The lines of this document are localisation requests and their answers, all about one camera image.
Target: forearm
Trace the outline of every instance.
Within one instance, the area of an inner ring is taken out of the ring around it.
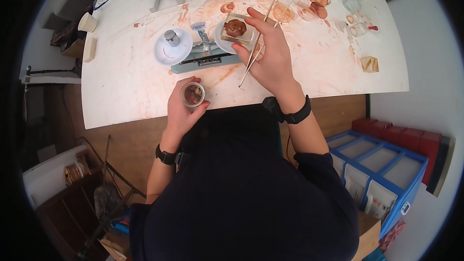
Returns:
[[[159,149],[168,153],[176,153],[181,139],[174,137],[165,130],[161,137]],[[166,165],[160,159],[154,159],[147,183],[147,204],[154,200],[163,192],[164,188],[171,182],[175,174],[175,165]]]
[[[301,85],[298,82],[288,87],[285,93],[276,96],[276,98],[284,114],[298,112],[306,101]],[[289,124],[288,127],[291,142],[296,152],[328,153],[327,142],[312,111],[305,120],[298,124]]]

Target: red storage box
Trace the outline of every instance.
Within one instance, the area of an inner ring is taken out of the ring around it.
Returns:
[[[399,146],[409,149],[413,152],[419,150],[419,139],[424,134],[424,130],[408,128],[399,135]]]
[[[385,129],[387,129],[391,125],[392,125],[391,122],[376,121],[376,122],[370,123],[367,126],[366,133],[369,134],[372,137],[380,138],[380,135],[382,134],[382,131],[384,131]]]
[[[351,122],[351,129],[357,132],[360,132],[360,133],[367,133],[368,126],[374,122],[377,122],[377,119],[370,119],[370,118],[356,119]]]
[[[425,185],[429,184],[430,176],[432,175],[433,166],[437,159],[438,147],[440,145],[442,135],[440,133],[433,133],[425,131],[419,139],[419,148],[417,153],[429,158],[422,183]]]
[[[383,130],[380,133],[379,138],[382,140],[385,140],[386,142],[390,142],[391,144],[400,146],[399,136],[406,129],[407,129],[406,127],[399,127],[399,126],[391,125],[390,127],[388,127],[387,129]]]

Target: scale label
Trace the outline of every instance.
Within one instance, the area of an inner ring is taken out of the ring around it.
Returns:
[[[193,31],[205,29],[206,22],[196,22],[190,26]]]
[[[217,58],[212,58],[212,59],[206,59],[206,60],[197,60],[198,66],[206,66],[206,65],[212,65],[212,64],[219,64],[222,63],[222,60],[220,57]]]

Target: hand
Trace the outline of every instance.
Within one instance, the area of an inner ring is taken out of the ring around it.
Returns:
[[[265,45],[263,58],[253,63],[250,74],[276,98],[282,97],[288,90],[299,86],[293,77],[290,49],[285,36],[280,25],[274,27],[276,22],[272,19],[264,22],[264,15],[251,7],[247,12],[251,18],[245,18],[245,22],[262,33]],[[238,43],[232,44],[232,48],[246,66],[250,51]]]
[[[181,100],[181,89],[189,82],[200,83],[201,79],[190,77],[177,81],[174,90],[167,101],[167,126],[163,132],[159,149],[168,153],[175,153],[182,137],[197,123],[198,119],[205,114],[210,101],[204,101],[193,112],[184,105]]]

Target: red packaging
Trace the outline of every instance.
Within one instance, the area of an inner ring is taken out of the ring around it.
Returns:
[[[379,247],[382,253],[385,253],[390,247],[391,243],[395,241],[396,237],[401,233],[404,229],[406,223],[403,219],[399,219],[398,222],[388,231],[388,233],[383,236],[382,239],[379,240]]]

